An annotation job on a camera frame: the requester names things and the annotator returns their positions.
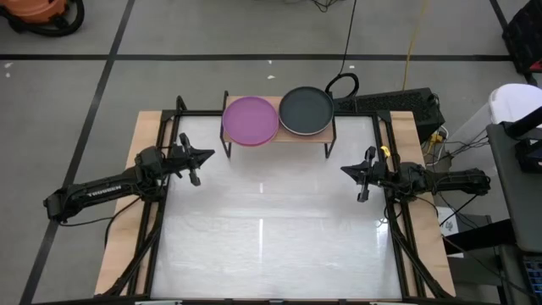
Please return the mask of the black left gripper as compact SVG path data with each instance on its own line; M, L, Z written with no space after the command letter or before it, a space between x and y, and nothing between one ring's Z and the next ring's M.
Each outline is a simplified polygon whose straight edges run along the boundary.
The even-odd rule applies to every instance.
M176 174L179 178L182 177L181 171L188 170L190 182L194 186L201 184L200 178L197 176L196 170L214 154L213 149L197 149L194 148L186 133L179 135L180 144L173 145L170 154L164 159L164 168L169 174Z

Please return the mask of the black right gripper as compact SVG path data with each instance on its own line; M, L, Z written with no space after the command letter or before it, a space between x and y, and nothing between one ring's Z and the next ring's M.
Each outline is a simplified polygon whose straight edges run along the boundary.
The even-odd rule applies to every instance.
M366 202L369 195L369 185L379 186L384 189L390 189L398 192L398 185L392 180L386 160L374 162L377 148L369 147L365 152L365 159L359 164L342 166L340 169L351 177L358 185L361 191L357 195L359 202Z

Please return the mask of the black plate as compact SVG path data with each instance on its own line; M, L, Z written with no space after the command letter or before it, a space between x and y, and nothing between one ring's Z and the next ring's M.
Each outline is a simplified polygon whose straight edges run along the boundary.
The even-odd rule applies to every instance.
M279 121L295 131L322 130L334 117L334 104L329 94L312 86L288 91L279 104Z

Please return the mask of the wooden shelf with black legs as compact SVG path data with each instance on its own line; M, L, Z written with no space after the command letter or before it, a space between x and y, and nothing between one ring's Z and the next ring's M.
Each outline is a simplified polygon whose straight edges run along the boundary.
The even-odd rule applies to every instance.
M243 98L243 96L231 96L228 91L224 91L223 98L223 111L235 100ZM279 104L282 97L270 97L263 96L260 97L267 100L271 105L274 106L277 113L279 112ZM221 115L221 126L220 126L220 141L224 149L225 155L227 158L231 157L232 144L239 145L239 143L233 141L230 135L224 131L223 127L223 115ZM335 127L335 117L333 117L332 122L321 132L315 135L302 136L297 135L289 130L287 130L282 123L279 123L279 128L275 133L273 138L270 138L268 141L263 142L261 145L265 145L270 142L303 142L303 143L321 143L324 145L324 156L329 158L331 151L334 147L336 141L336 127Z

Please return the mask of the black computer case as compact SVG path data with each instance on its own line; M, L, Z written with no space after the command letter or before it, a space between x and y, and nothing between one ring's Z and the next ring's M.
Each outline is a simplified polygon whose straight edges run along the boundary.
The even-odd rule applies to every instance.
M334 105L336 111L351 114L378 111L411 112L420 142L428 140L445 123L440 111L440 100L428 87L336 98Z

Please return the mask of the white paper sheet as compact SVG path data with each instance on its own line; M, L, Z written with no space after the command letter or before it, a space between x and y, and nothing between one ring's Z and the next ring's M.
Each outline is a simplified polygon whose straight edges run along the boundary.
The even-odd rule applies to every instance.
M438 222L441 234L444 236L454 235L459 232L459 226L454 211L451 208L437 207Z

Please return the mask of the grey desk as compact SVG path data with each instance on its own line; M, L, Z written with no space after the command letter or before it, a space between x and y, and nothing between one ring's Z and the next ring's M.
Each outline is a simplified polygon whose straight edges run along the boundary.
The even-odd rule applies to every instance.
M542 174L525 173L515 156L516 140L503 125L486 127L518 246L542 253Z

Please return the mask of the white bin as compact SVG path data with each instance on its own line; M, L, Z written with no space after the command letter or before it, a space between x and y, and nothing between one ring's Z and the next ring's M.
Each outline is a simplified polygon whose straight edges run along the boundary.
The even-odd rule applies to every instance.
M542 89L526 84L506 84L493 90L489 109L494 124L514 122L542 107Z

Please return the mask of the black equipment block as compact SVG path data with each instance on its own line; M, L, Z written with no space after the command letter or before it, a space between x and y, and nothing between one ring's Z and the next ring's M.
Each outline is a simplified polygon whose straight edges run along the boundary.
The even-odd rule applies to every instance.
M505 133L517 140L514 146L515 157L521 170L525 173L542 174L542 139L525 137L542 125L542 106L515 122L503 121L501 124Z

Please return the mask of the laptop keyboard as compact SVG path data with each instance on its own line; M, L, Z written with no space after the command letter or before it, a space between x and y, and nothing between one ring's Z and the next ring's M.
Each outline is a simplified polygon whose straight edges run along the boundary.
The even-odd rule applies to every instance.
M542 305L542 256L523 257L523 266L530 289L536 296L537 303Z

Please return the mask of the black bag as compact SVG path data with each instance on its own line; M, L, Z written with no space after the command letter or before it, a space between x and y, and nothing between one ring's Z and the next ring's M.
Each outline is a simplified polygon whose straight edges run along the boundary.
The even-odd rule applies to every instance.
M527 0L503 24L502 38L516 72L529 85L542 87L542 0Z

